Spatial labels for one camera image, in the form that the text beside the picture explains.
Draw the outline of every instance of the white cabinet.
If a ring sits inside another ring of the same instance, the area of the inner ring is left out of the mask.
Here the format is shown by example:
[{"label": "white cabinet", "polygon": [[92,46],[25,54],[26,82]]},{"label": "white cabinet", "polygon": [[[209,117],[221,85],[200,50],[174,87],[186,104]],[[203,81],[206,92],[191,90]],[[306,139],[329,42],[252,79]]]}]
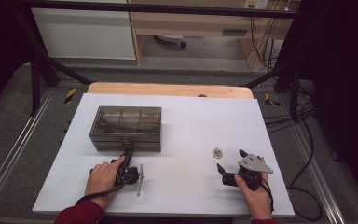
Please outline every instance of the white cabinet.
[{"label": "white cabinet", "polygon": [[128,12],[34,8],[33,13],[51,57],[135,60]]}]

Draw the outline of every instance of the yellow and black tape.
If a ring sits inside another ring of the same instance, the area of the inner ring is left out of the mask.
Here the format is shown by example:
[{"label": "yellow and black tape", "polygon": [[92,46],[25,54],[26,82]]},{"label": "yellow and black tape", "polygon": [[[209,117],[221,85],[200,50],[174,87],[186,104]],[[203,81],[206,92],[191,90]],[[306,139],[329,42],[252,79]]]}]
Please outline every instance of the yellow and black tape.
[{"label": "yellow and black tape", "polygon": [[68,94],[66,95],[65,101],[63,102],[64,104],[70,104],[72,98],[74,97],[76,92],[76,88],[72,88],[71,90],[68,91]]},{"label": "yellow and black tape", "polygon": [[275,105],[280,106],[281,104],[279,102],[273,102],[269,99],[269,95],[266,93],[266,105]]}]

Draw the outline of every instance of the white tabletop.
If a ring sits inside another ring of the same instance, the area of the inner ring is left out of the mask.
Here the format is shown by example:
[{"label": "white tabletop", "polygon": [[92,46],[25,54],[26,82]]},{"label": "white tabletop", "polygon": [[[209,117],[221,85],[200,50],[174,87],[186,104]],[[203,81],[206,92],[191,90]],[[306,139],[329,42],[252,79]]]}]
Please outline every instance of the white tabletop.
[{"label": "white tabletop", "polygon": [[[84,94],[62,142],[33,211],[57,214],[84,195],[89,171],[97,163],[116,159],[120,152],[97,151],[89,134],[98,106],[160,106],[161,152],[134,152],[131,166],[144,166],[141,196],[137,184],[125,186],[106,209],[121,216],[249,215],[238,188],[224,186],[216,164],[238,170],[239,149],[265,157],[274,171],[269,184],[273,216],[293,216],[294,210],[257,100]],[[213,150],[223,150],[215,159]]]}]

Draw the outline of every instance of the small round metal object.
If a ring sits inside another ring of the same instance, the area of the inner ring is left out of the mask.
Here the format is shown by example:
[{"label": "small round metal object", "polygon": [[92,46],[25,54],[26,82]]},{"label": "small round metal object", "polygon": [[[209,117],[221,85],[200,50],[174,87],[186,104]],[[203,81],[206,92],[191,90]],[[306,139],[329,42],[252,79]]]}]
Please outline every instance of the small round metal object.
[{"label": "small round metal object", "polygon": [[223,157],[223,151],[222,149],[216,147],[214,150],[213,150],[213,157],[216,158],[216,159],[220,159]]}]

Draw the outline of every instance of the red sleeve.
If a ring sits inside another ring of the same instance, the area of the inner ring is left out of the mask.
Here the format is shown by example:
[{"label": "red sleeve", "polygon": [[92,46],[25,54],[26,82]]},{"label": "red sleeve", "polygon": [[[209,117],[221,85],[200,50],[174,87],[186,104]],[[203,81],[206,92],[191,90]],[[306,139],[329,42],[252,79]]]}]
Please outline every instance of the red sleeve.
[{"label": "red sleeve", "polygon": [[252,224],[278,224],[278,221],[276,219],[265,219],[265,220],[253,219]]},{"label": "red sleeve", "polygon": [[87,200],[61,211],[54,224],[95,224],[103,215],[103,209],[93,201]]}]

